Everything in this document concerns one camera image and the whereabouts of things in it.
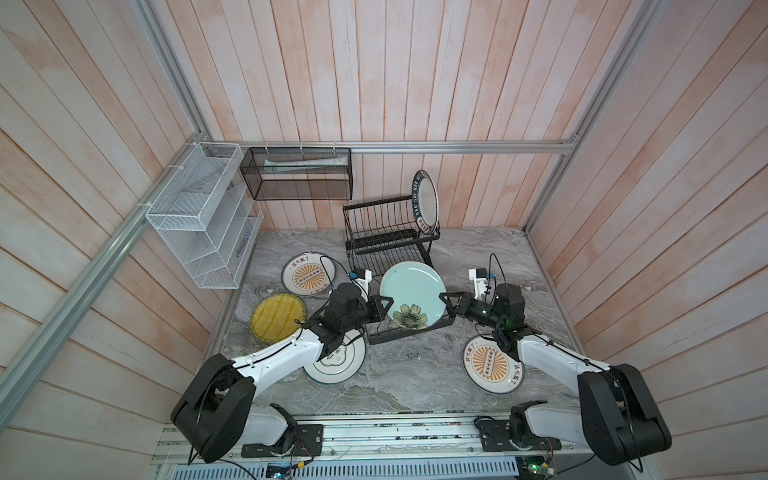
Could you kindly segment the mint green flower plate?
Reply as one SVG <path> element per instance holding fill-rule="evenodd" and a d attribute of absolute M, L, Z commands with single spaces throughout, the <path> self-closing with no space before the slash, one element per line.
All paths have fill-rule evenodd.
<path fill-rule="evenodd" d="M 445 283 L 434 268 L 415 261 L 393 265 L 380 284 L 380 295 L 393 300 L 387 315 L 408 330 L 423 330 L 436 324 L 446 310 L 440 299 L 446 292 Z"/>

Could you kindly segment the green rim white plate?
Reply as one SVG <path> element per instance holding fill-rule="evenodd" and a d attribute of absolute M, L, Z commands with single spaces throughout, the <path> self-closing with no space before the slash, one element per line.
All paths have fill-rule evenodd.
<path fill-rule="evenodd" d="M 439 199 L 437 189 L 430 175 L 419 170 L 411 185 L 414 221 L 425 235 L 432 235 L 439 222 Z"/>

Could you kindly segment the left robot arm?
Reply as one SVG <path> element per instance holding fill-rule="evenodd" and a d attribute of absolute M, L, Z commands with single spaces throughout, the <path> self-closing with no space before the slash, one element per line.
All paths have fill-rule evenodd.
<path fill-rule="evenodd" d="M 298 428 L 294 417 L 276 403 L 253 413 L 254 398 L 334 353 L 347 333 L 363 335 L 364 327 L 384 320 L 393 304 L 391 297 L 370 294 L 357 282 L 342 283 L 288 338 L 234 359 L 215 354 L 205 360 L 171 413 L 171 422 L 190 444 L 188 460 L 221 460 L 243 436 L 275 456 L 291 453 Z"/>

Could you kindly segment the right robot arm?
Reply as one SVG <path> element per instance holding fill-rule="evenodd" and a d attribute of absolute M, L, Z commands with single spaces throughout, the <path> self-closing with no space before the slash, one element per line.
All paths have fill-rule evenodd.
<path fill-rule="evenodd" d="M 500 350 L 536 368 L 577 394 L 579 405 L 556 408 L 544 401 L 514 406 L 510 442 L 535 446 L 547 438 L 589 447 L 607 465 L 668 450 L 672 435 L 640 371 L 609 365 L 557 345 L 525 322 L 525 299 L 518 286 L 502 284 L 492 302 L 470 292 L 443 292 L 451 317 L 461 316 L 491 329 Z"/>

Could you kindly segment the black two-tier dish rack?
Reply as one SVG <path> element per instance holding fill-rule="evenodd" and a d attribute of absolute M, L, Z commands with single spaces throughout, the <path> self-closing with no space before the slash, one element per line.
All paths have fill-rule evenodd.
<path fill-rule="evenodd" d="M 412 197 L 402 195 L 342 207 L 345 249 L 352 268 L 372 272 L 379 281 L 392 266 L 417 261 L 432 266 L 432 242 L 440 231 L 422 232 L 414 219 Z"/>

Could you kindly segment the orange sunburst plate left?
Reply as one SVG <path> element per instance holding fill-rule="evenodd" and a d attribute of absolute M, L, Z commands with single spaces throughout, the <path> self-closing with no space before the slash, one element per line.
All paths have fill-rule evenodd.
<path fill-rule="evenodd" d="M 319 252 L 305 252 L 286 263 L 281 273 L 283 286 L 297 296 L 312 296 L 330 288 L 336 269 L 332 259 Z"/>

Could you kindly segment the orange sunburst plate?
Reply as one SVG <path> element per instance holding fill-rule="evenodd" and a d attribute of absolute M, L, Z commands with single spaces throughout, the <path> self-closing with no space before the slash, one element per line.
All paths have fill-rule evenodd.
<path fill-rule="evenodd" d="M 471 338 L 464 347 L 462 359 L 469 379 L 486 392 L 508 394 L 523 383 L 523 365 L 506 355 L 492 340 L 481 336 Z"/>
<path fill-rule="evenodd" d="M 332 259 L 319 252 L 305 252 L 286 263 L 281 273 L 283 286 L 297 296 L 312 296 L 330 288 L 336 269 Z"/>

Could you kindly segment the white plate green clover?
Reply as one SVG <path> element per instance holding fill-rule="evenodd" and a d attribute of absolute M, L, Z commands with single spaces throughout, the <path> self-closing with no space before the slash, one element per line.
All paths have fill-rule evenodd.
<path fill-rule="evenodd" d="M 347 333 L 342 344 L 326 357 L 305 366 L 310 379 L 324 385 L 343 383 L 362 367 L 367 346 L 362 334 Z"/>

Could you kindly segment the orange sunburst plate right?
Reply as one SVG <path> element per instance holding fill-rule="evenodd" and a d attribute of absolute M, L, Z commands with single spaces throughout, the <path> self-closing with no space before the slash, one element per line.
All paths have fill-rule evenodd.
<path fill-rule="evenodd" d="M 486 392 L 508 394 L 523 383 L 523 365 L 506 355 L 492 340 L 481 336 L 471 338 L 464 347 L 462 359 L 469 379 Z"/>

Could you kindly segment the yellow round plate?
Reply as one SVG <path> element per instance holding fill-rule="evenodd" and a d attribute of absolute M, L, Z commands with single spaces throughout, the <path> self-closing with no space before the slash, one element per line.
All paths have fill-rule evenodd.
<path fill-rule="evenodd" d="M 256 340 L 273 344 L 292 335 L 306 319 L 304 302 L 292 294 L 275 294 L 260 302 L 250 318 Z"/>

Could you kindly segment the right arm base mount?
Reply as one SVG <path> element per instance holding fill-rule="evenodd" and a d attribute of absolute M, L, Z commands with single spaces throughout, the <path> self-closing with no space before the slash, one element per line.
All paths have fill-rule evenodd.
<path fill-rule="evenodd" d="M 484 452 L 530 451 L 544 452 L 562 449 L 562 442 L 552 437 L 540 437 L 513 420 L 497 420 L 478 416 L 473 420 Z"/>

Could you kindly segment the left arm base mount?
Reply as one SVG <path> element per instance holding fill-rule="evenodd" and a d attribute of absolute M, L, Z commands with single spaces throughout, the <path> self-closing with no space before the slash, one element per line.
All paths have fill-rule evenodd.
<path fill-rule="evenodd" d="M 241 449 L 242 458 L 287 458 L 305 456 L 314 458 L 321 455 L 324 426 L 322 424 L 298 424 L 289 427 L 273 446 L 245 444 Z"/>

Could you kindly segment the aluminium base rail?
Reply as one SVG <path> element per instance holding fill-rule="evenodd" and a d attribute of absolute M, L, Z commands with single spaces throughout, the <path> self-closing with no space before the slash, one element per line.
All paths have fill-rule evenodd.
<path fill-rule="evenodd" d="M 537 447 L 528 451 L 485 452 L 481 435 L 474 425 L 473 413 L 382 414 L 382 415 L 319 415 L 297 416 L 299 424 L 323 425 L 322 450 L 318 461 L 390 460 L 416 458 L 482 458 L 491 456 L 545 456 L 549 450 Z M 554 451 L 557 469 L 565 468 L 566 460 L 578 463 L 592 455 L 587 447 L 562 440 L 560 450 Z M 264 458 L 243 458 L 244 441 L 224 455 L 245 466 L 246 462 L 278 462 L 289 459 L 309 459 L 306 455 Z M 170 424 L 166 425 L 151 456 L 150 466 L 187 465 L 190 445 Z"/>

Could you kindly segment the black mesh wall basket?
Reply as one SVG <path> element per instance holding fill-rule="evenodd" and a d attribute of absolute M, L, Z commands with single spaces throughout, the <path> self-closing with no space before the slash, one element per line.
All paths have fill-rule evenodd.
<path fill-rule="evenodd" d="M 240 173 L 257 201 L 352 198 L 354 175 L 347 148 L 250 147 Z"/>

